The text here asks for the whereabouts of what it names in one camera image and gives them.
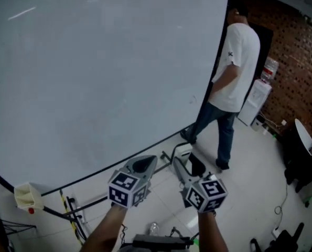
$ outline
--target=wall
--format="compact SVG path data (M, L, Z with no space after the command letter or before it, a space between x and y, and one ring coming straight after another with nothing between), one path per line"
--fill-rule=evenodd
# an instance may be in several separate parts
M249 21L273 30L269 56L279 61L262 111L266 117L287 126L298 118L312 136L312 26L292 7L276 0L243 0L249 8Z

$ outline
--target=man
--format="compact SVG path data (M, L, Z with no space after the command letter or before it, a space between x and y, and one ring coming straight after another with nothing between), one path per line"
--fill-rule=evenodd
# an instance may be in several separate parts
M193 126L180 132L182 138L193 144L196 136L209 123L217 120L219 148L216 164L222 170L229 169L234 119L242 108L253 80L261 47L259 37L249 26L247 17L246 6L240 0L230 0L227 15L229 26L208 103L202 110L194 135L191 135Z
M80 252L111 252L120 233L128 209L114 204L104 219L84 243ZM214 213L199 214L199 249L201 252L227 252L227 246L218 229ZM119 251L148 252L149 249L124 246Z
M288 164L284 175L286 177L286 182L288 185L291 185L294 179L298 179L298 183L296 186L296 193L298 193L304 186L312 182L312 156L298 156L294 158Z

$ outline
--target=black chair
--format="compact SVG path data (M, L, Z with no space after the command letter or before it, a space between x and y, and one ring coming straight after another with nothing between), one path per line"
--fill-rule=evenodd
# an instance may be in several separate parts
M294 236L291 236L286 230L278 236L278 238L270 243L270 247L265 252L297 252L297 241L304 228L304 223L300 223ZM250 241L255 245L256 252L262 252L256 239Z

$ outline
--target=white backdrop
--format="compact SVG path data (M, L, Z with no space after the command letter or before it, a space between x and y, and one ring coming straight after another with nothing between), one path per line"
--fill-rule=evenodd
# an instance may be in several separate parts
M0 0L0 175L43 193L195 122L227 0Z

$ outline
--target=blue jeans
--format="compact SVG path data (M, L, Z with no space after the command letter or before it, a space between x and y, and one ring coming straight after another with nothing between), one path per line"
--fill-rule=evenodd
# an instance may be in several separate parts
M202 111L201 120L199 121L195 135L193 135L191 138L195 139L197 135L212 121L218 121L219 147L218 158L216 161L218 166L228 166L228 162L230 160L231 145L233 143L234 136L233 124L236 115L237 113L222 111L208 102ZM190 136L192 128L193 125L188 128L188 130L186 131L186 136Z

